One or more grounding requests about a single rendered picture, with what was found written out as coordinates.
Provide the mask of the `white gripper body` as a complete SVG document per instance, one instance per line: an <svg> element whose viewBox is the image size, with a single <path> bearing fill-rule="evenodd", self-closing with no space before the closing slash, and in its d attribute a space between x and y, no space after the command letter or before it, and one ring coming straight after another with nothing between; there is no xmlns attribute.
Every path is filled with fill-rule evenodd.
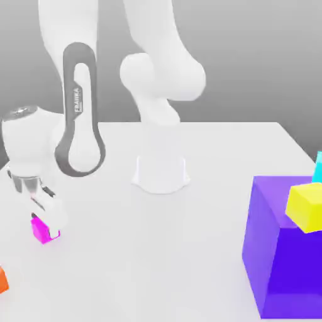
<svg viewBox="0 0 322 322"><path fill-rule="evenodd" d="M49 195L33 195L30 197L32 213L40 218L50 229L61 230L68 223L68 216L62 201Z"/></svg>

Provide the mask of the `small magenta cube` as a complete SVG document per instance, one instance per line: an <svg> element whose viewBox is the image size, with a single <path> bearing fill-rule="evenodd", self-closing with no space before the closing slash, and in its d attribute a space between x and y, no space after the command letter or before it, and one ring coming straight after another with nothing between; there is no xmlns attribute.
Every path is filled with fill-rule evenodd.
<svg viewBox="0 0 322 322"><path fill-rule="evenodd" d="M31 214L30 222L33 235L41 244L44 245L60 237L59 231L58 235L52 238L48 226L35 213Z"/></svg>

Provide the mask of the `small orange cube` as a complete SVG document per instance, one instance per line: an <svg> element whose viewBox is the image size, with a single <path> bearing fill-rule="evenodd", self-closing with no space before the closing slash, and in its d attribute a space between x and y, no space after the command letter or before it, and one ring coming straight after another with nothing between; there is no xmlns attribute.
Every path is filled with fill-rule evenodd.
<svg viewBox="0 0 322 322"><path fill-rule="evenodd" d="M0 266L0 294L9 289L8 280L5 274L5 271Z"/></svg>

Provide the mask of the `small yellow cube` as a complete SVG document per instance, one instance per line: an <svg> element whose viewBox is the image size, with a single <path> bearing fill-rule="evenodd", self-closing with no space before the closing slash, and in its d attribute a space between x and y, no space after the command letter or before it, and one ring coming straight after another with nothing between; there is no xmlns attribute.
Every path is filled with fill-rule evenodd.
<svg viewBox="0 0 322 322"><path fill-rule="evenodd" d="M304 233L322 231L322 183L292 186L286 215Z"/></svg>

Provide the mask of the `small cyan cube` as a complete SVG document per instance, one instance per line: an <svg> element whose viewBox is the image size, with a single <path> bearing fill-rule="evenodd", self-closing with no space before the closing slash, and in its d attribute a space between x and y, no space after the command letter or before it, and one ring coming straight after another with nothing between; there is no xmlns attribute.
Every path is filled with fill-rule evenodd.
<svg viewBox="0 0 322 322"><path fill-rule="evenodd" d="M322 151L317 152L312 182L322 183Z"/></svg>

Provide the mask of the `large purple box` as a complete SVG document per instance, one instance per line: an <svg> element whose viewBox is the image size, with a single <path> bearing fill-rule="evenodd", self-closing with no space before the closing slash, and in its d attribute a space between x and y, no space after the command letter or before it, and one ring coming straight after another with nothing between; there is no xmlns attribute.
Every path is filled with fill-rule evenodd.
<svg viewBox="0 0 322 322"><path fill-rule="evenodd" d="M305 234L285 214L291 186L310 176L255 176L242 249L263 319L322 319L322 231Z"/></svg>

